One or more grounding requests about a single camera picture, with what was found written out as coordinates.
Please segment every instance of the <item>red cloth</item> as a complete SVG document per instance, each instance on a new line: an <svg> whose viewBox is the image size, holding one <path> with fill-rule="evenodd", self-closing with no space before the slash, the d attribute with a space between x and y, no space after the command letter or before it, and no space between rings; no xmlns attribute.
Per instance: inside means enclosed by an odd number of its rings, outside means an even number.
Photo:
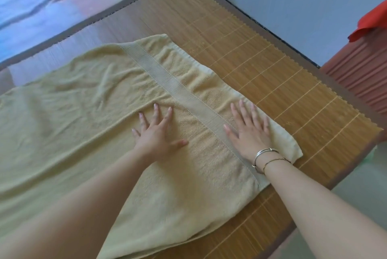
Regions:
<svg viewBox="0 0 387 259"><path fill-rule="evenodd" d="M358 22L357 30L350 34L348 39L350 42L357 41L376 27L387 29L387 0L363 16Z"/></svg>

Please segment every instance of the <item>gray floor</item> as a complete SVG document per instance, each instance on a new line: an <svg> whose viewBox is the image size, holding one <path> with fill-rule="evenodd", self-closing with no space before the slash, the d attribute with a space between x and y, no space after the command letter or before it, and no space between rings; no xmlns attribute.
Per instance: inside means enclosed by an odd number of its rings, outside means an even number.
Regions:
<svg viewBox="0 0 387 259"><path fill-rule="evenodd" d="M362 163L333 192L387 229L387 142L378 145L374 157ZM315 258L296 230L271 257Z"/></svg>

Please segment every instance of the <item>yellow towel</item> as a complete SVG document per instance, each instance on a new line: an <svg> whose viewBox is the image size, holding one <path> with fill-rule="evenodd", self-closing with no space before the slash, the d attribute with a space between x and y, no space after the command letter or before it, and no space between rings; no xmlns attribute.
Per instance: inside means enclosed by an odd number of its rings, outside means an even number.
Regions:
<svg viewBox="0 0 387 259"><path fill-rule="evenodd" d="M12 89L0 97L0 237L132 149L138 112L151 117L154 102L175 107L170 136L190 143L143 173L98 258L139 258L215 230L268 185L223 131L239 98L166 35L102 46ZM302 156L270 127L275 148Z"/></svg>

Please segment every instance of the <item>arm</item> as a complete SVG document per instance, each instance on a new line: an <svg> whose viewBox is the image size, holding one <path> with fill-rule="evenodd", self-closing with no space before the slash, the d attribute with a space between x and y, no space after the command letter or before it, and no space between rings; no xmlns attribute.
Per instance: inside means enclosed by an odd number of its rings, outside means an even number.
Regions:
<svg viewBox="0 0 387 259"><path fill-rule="evenodd" d="M143 171L156 158L187 144L166 141L172 113L170 108L160 122L155 104L150 125L140 113L142 129L133 129L134 149L17 229L0 247L0 258L96 258Z"/></svg>
<svg viewBox="0 0 387 259"><path fill-rule="evenodd" d="M231 105L238 136L225 130L241 155L254 162L258 151L271 146L268 119L261 124L254 105L251 115L243 102L239 107L241 114ZM264 153L256 164L263 170L276 158L282 156ZM387 232L328 189L284 160L268 163L265 175L317 258L385 258Z"/></svg>

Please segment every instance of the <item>silver bangle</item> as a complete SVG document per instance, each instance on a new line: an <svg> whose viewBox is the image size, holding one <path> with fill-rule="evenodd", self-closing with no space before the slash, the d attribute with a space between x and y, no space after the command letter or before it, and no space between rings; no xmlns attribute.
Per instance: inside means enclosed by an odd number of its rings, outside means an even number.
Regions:
<svg viewBox="0 0 387 259"><path fill-rule="evenodd" d="M279 154L278 150L272 149L272 148L267 148L267 149L263 149L263 150L259 151L259 152L255 155L254 164L253 164L253 167L254 167L254 168L257 167L257 165L256 165L255 163L256 163L257 158L259 157L259 155L260 155L260 154L263 154L263 153L265 153L265 152L275 152L275 153L278 153L278 154Z"/></svg>

